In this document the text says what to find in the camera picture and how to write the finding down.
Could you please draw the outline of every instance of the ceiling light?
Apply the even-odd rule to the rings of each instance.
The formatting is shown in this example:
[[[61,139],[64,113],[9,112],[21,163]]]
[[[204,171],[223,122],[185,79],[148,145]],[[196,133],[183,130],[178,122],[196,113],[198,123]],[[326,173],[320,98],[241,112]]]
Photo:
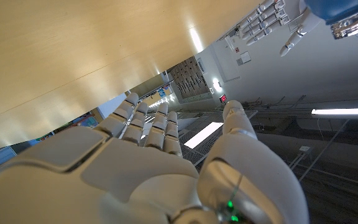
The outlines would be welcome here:
[[[190,35],[191,35],[191,39],[193,40],[193,44],[197,49],[197,53],[202,52],[203,49],[203,45],[201,44],[201,40],[200,37],[197,34],[197,31],[194,28],[190,29]]]
[[[194,149],[199,143],[204,141],[208,136],[214,133],[218,128],[220,128],[223,123],[212,122],[207,127],[202,129],[194,137],[185,143],[185,146]]]
[[[218,92],[222,91],[222,87],[221,87],[221,84],[219,83],[218,79],[214,78],[212,82],[214,83],[214,88],[216,91],[218,91]]]
[[[317,118],[358,118],[358,108],[351,109],[313,109],[313,117]]]
[[[311,114],[325,114],[325,115],[358,115],[358,108],[353,109],[313,109]]]

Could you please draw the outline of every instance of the fluorescent light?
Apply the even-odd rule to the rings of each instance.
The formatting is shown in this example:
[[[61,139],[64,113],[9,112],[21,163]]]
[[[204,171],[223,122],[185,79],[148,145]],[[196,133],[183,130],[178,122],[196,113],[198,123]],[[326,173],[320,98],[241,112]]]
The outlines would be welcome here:
[[[220,128],[223,123],[212,122],[207,127],[202,129],[194,137],[185,143],[185,146],[194,149],[199,143],[204,141],[208,136],[214,133],[218,128]]]
[[[197,53],[202,52],[203,49],[203,45],[201,44],[201,40],[200,37],[197,34],[197,31],[194,28],[190,29],[190,35],[191,35],[191,39],[193,40],[193,44],[197,49]]]
[[[221,92],[221,91],[222,91],[222,87],[221,87],[221,84],[219,83],[219,80],[216,79],[216,78],[214,78],[214,79],[212,80],[212,82],[214,83],[214,88],[215,88],[215,90],[218,91],[218,92]]]
[[[353,109],[313,109],[311,114],[321,115],[358,115],[358,108]]]

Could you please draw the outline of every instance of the exit sign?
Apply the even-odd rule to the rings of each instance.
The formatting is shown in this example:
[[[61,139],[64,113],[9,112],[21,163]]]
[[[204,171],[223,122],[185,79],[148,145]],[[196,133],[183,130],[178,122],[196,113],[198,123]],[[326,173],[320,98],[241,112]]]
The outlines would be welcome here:
[[[221,103],[225,102],[227,100],[226,94],[223,94],[223,96],[219,97],[219,99],[221,100]]]

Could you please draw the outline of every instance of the wooden tabletop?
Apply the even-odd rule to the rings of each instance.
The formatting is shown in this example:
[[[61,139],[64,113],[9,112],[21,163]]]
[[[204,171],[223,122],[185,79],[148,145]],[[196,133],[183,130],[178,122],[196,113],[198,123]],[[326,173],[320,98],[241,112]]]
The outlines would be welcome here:
[[[0,0],[0,147],[197,54],[259,0]]]

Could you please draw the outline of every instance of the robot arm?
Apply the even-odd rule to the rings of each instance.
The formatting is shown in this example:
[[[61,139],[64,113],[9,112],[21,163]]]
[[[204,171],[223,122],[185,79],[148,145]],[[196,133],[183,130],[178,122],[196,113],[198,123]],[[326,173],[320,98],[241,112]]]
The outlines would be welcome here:
[[[0,223],[308,223],[299,182],[257,140],[240,103],[226,105],[199,175],[181,158],[165,104],[139,147],[147,105],[137,100],[130,94],[94,129],[67,129],[9,161]]]
[[[280,56],[285,56],[308,32],[312,31],[322,19],[311,13],[309,9],[306,9],[301,18],[301,26],[292,33],[289,40],[281,48]]]

